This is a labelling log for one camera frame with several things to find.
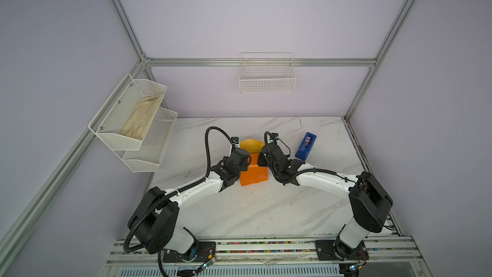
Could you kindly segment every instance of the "marble table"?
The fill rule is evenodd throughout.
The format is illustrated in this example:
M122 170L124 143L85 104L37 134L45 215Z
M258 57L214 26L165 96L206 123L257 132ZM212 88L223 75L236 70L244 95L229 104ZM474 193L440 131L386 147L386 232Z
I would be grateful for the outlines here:
M183 186L206 171L204 135L209 126L230 137L263 139L275 132L292 150L306 132L317 136L307 162L344 174L359 175L362 164L340 117L178 118L160 169L151 187ZM286 154L287 148L279 143ZM228 155L229 142L209 133L212 165ZM177 226L199 239L333 237L352 217L348 201L316 188L283 186L271 173L268 181L242 187L237 181L218 194L180 211ZM372 235L390 235L383 232Z

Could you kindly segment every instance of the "wire shelf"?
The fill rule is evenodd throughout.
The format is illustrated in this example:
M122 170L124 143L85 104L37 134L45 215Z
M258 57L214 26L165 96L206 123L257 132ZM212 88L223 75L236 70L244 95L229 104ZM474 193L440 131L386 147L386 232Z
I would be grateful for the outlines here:
M160 166L178 113L160 107L140 150L126 151L122 161L133 172L154 172Z
M160 107L166 86L129 74L121 82L128 80L106 117L101 120L96 115L89 129L132 172L154 172L162 162L178 113Z
M111 150L139 150L149 131L150 124L156 116L157 108L164 99L165 92L166 86L164 85L146 79L131 79L108 115L93 132ZM144 97L152 96L156 98L152 108L146 111L147 122L144 126L139 127L139 135L136 137L123 135L123 127L132 115L135 105Z
M293 60L293 53L241 53L239 91L293 93L296 85Z

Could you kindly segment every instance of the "bracket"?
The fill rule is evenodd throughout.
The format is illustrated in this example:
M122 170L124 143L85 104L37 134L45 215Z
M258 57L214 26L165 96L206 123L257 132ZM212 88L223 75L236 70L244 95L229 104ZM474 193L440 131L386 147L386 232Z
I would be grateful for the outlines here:
M333 246L334 242L335 240L314 241L314 245L316 246L316 254L318 255L319 261L339 260L335 256L336 250L335 247ZM364 255L366 256L366 260L369 259L369 254L367 253L367 248L366 245L364 244L364 241L361 241L359 243L359 246L357 246L355 250L359 250L360 252L363 252ZM347 260L363 261L361 254L358 252L355 252L353 255L349 256Z
M209 259L210 254L215 254L216 250L216 243L215 242L199 242L198 243L198 252L196 254L196 257L190 262L205 262ZM167 249L162 253L163 263L183 263L183 260L181 259L181 254L175 250L169 250Z

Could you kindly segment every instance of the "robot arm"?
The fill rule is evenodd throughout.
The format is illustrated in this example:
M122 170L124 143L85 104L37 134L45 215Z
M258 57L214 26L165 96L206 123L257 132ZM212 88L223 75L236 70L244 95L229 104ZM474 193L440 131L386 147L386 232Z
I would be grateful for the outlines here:
M302 160L288 159L277 145L278 139L278 134L265 132L266 145L261 149L259 166L268 167L274 178L284 185L319 188L350 201L354 216L337 235L334 256L342 261L347 259L370 232L381 232L393 200L371 173L338 174L316 169Z
M276 144L275 138L278 139L278 134L265 133L266 145L261 149L258 166L268 167L274 178L284 185L292 183L319 188L350 201L354 215L334 241L334 256L342 261L348 259L370 232L381 232L393 200L372 174L337 174L316 169L302 160L289 159ZM150 189L128 221L130 234L126 242L129 243L134 234L142 244L129 248L126 243L124 250L128 252L145 247L153 254L162 249L172 249L181 253L183 260L192 260L197 252L198 240L186 228L175 229L179 210L231 186L250 163L251 156L239 148L239 140L235 139L229 157L210 167L208 176L193 180L182 188L165 191L157 187Z
M125 240L124 250L129 252L145 248L153 254L164 248L172 249L181 253L183 260L192 260L196 255L198 240L186 228L175 229L179 210L231 186L250 163L248 151L239 148L239 140L233 138L229 157L224 157L217 165L210 167L208 176L203 175L184 187L165 191L151 188L128 221L130 234ZM128 245L132 232L141 245Z

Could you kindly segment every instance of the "black cable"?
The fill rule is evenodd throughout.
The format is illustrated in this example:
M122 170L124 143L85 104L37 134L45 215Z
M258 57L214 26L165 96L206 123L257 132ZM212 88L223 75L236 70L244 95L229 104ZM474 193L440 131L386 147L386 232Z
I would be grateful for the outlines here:
M338 173L336 173L335 171L332 171L332 170L328 170L328 169L321 169L321 168L312 168L312 169L304 169L304 170L300 170L298 172L296 172L293 176L291 176L285 183L284 185L286 184L289 184L292 182L292 180L294 180L294 178L296 178L297 176L299 175L302 175L303 173L306 173L306 172L322 172L322 173L327 173L327 174L330 174L330 175L334 175L334 176L337 176L345 181L348 181L348 182L354 182L356 183L355 181L353 180L350 180L348 178L345 178L345 177L342 177L341 175L339 175Z
M286 144L285 144L285 143L284 143L284 142L283 142L280 138L279 138L279 140L282 142L282 144L283 144L284 146L286 146L286 147L287 147L287 149L289 149L289 155L287 155L287 157L290 157L291 151L290 151L289 146L288 146L288 145L286 145Z
M211 126L211 127L207 128L207 130L205 131L205 152L207 154L207 172L205 173L206 178L208 178L210 175L210 149L209 149L209 132L210 132L210 130L217 130L217 131L221 132L222 134L224 134L225 137L227 137L227 140L231 143L231 145L233 144L232 139L229 137L229 135L227 135L227 133L224 132L224 130L222 130L220 127Z
M200 180L196 181L196 182L193 182L193 183L190 183L188 184L187 186L185 187L182 187L180 189L178 189L178 191L174 191L174 192L171 192L167 195L164 195L161 199L157 200L156 202L154 202L148 209L147 211L145 212L145 214L142 215L142 217L140 217L140 219L133 225L133 227L130 229L130 232L128 233L128 235L126 236L125 238L125 242L123 243L123 250L125 252L131 252L131 251L135 251L137 249L140 249L142 248L142 244L139 244L139 245L135 245L135 246L132 246L130 247L130 241L131 239L133 238L133 236L135 235L135 233L137 232L137 229L138 227L140 227L140 224L152 213L154 212L157 208L159 209L162 209L162 205L164 204L164 202L166 202L166 200L168 200L169 198L171 197L174 197L179 193L181 192L184 192L185 190L187 189L190 189L190 188L193 188L197 185L199 185L201 182L204 182L205 181L205 178L201 178Z
M209 262L210 259L207 259L205 262L202 263L197 269L195 270L181 270L176 273L179 277L193 277L197 274L200 274L203 271L203 266Z
M160 270L160 273L164 276L164 277L169 277L166 272L164 271L164 268L162 267L162 257L160 255L162 250L159 250L159 252L157 253L157 263L159 264L159 270Z
M267 137L268 135L269 135L269 136L270 136L270 137L271 137L274 141L275 141L275 139L274 139L274 136L273 136L270 132L265 132L265 134L263 134L263 138L264 138L264 140L265 140L265 146L267 147L268 159L269 159L269 162L270 162L270 161L272 161L273 159L272 159L272 157L271 157L271 156L272 156L272 152L270 151L270 148L269 148L269 147L268 147L268 145L267 145L267 144L268 144L268 137ZM272 170L272 173L273 173L274 177L277 177L278 175L277 175L276 173L280 173L280 166L278 165L278 163L276 163L276 164L275 164L275 163L272 163L272 168L271 168L270 170Z
M385 224L381 224L379 221L377 221L379 225L385 227L386 229L390 230L390 231L397 231L397 229L393 226L387 226Z

